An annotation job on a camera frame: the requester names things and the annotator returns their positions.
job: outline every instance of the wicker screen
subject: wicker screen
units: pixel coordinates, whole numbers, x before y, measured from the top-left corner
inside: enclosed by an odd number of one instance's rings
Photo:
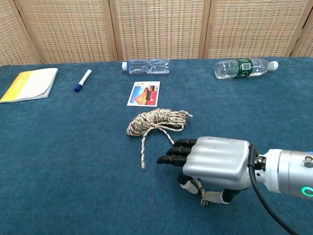
[[[0,5],[0,65],[36,64],[9,1],[0,0]]]
[[[113,25],[122,59],[198,58],[204,0],[115,0],[114,4]]]
[[[311,0],[212,0],[205,57],[289,56],[311,7]]]
[[[313,12],[310,14],[291,55],[313,57]]]
[[[105,14],[110,9],[104,9],[102,0],[16,3],[45,63],[113,60]]]

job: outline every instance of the water bottle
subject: water bottle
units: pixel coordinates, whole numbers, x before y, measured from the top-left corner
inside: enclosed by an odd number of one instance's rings
[[[219,79],[233,77],[259,76],[278,68],[277,61],[267,61],[261,58],[236,59],[217,62],[214,68]]]
[[[122,63],[123,71],[130,74],[162,74],[170,72],[168,59],[134,59]]]

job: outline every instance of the picture card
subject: picture card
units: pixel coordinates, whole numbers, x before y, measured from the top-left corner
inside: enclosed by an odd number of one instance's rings
[[[157,106],[160,82],[135,82],[128,106]]]

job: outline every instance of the yellow notebook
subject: yellow notebook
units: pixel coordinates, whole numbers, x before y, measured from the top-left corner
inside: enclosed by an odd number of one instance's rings
[[[21,72],[0,99],[0,103],[48,97],[57,68]]]

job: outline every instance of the marker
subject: marker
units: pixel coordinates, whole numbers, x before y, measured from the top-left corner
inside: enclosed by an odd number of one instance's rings
[[[84,83],[87,81],[87,78],[89,77],[90,74],[91,74],[91,70],[87,70],[87,72],[83,76],[82,80],[80,80],[78,85],[75,87],[75,89],[74,89],[75,92],[80,91],[80,89],[83,87]]]

